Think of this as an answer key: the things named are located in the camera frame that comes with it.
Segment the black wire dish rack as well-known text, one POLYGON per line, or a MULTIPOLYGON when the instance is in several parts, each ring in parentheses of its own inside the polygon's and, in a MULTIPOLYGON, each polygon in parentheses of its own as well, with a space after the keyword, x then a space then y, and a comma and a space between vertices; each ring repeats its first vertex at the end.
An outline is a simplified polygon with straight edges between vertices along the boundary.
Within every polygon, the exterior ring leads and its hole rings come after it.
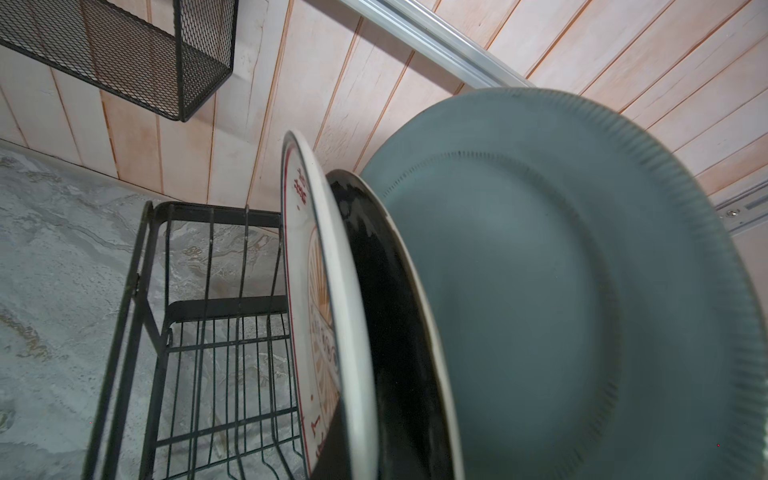
POLYGON ((86 479, 305 479, 276 212, 147 203, 86 479))

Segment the white plate orange sunburst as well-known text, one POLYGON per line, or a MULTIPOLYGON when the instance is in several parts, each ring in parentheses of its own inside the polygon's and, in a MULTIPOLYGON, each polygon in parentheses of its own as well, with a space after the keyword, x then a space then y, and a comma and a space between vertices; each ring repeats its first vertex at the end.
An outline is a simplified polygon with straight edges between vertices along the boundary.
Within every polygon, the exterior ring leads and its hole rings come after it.
POLYGON ((311 146, 287 131, 281 216, 302 449, 310 478, 343 400, 351 479, 379 475, 372 356, 350 243, 311 146))

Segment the black mesh wall basket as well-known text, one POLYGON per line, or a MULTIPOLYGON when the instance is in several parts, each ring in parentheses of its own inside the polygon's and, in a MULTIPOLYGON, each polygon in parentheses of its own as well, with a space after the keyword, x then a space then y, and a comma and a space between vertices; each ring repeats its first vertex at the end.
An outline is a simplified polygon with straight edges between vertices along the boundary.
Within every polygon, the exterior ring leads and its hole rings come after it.
POLYGON ((167 32, 109 1, 4 1, 1 44, 172 121, 233 73, 236 1, 174 1, 167 32))

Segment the black round plate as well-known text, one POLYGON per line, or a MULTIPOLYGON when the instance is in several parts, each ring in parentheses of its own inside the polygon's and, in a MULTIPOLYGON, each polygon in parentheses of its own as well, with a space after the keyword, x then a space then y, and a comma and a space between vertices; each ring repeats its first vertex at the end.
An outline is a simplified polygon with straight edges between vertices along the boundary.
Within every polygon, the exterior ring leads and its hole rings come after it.
POLYGON ((391 215, 358 175, 327 179, 360 284, 370 342, 382 479, 462 479, 460 434, 436 322, 391 215))

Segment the aluminium wall frame rail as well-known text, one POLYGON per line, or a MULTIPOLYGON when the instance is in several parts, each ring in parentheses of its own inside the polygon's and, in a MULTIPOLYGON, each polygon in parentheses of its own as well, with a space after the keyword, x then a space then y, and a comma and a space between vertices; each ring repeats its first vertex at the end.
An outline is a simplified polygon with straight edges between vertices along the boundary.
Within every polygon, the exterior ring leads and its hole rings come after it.
POLYGON ((727 230, 767 221, 763 1, 517 1, 484 44, 415 1, 352 8, 472 89, 587 95, 684 158, 727 230))

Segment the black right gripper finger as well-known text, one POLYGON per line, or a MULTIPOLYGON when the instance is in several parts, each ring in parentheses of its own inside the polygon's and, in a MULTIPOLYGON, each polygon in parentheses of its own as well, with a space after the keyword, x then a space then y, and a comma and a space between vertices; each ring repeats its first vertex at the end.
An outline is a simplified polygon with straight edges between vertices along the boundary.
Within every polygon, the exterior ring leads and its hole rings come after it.
POLYGON ((345 405, 343 400, 337 404, 328 429, 328 435, 320 450, 319 459, 312 469, 310 479, 351 479, 351 463, 347 444, 345 405))

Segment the large grey-green plate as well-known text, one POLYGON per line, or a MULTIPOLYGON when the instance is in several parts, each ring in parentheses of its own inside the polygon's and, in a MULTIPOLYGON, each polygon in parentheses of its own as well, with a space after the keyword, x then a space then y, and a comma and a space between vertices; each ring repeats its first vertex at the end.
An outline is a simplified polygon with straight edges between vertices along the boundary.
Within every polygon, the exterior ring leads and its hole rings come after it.
POLYGON ((363 179, 440 335, 470 479, 763 479, 767 333, 688 170, 563 91, 439 102, 363 179))

